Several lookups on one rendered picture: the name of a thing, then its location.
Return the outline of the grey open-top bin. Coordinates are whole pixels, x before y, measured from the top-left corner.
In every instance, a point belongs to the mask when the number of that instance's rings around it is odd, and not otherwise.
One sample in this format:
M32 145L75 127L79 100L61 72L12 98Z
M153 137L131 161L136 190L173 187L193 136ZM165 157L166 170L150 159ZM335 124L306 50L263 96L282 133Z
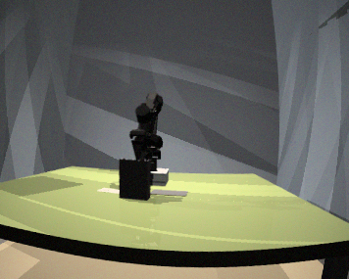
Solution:
M151 193L149 161L120 159L119 198L147 201Z

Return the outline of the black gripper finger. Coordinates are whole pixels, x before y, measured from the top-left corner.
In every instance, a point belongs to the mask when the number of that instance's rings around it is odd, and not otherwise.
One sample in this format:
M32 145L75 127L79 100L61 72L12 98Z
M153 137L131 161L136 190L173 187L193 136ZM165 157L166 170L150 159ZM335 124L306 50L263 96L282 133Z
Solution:
M147 145L146 141L132 140L132 146L137 160L140 160L142 149Z
M146 159L146 157L150 157L150 153L148 152L141 152L141 155L140 155L140 161L144 161Z

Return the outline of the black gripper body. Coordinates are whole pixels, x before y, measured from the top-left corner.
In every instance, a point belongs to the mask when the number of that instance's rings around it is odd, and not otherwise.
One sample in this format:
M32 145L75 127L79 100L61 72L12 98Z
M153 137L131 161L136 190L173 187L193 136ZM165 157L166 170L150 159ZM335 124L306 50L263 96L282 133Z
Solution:
M146 159L152 159L152 151L151 149L147 149L147 146L149 146L149 141L147 139L147 131L149 131L151 133L151 129L146 127L146 126L140 126L138 127L137 129L133 129L130 131L130 138L133 139L133 136L136 136L135 137L135 140L140 140L140 141L146 141L147 145L142 149L142 152L148 152L150 153L150 157L146 157ZM147 139L147 140L146 140Z

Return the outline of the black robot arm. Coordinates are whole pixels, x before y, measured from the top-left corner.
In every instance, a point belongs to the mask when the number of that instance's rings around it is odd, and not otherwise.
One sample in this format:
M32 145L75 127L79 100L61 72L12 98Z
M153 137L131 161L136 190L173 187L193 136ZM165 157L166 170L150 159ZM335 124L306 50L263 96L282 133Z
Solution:
M147 149L151 149L153 156L158 158L145 159L146 161L151 160L150 171L157 170L157 160L161 159L161 148L163 147L162 137L157 134L157 121L158 113L161 111L163 106L163 98L158 93L148 93L145 103L141 103L136 108L136 118L138 121L138 127L146 126L151 129L151 133L147 131L147 139L149 146ZM137 128L138 128L137 127ZM146 139L146 140L147 140Z

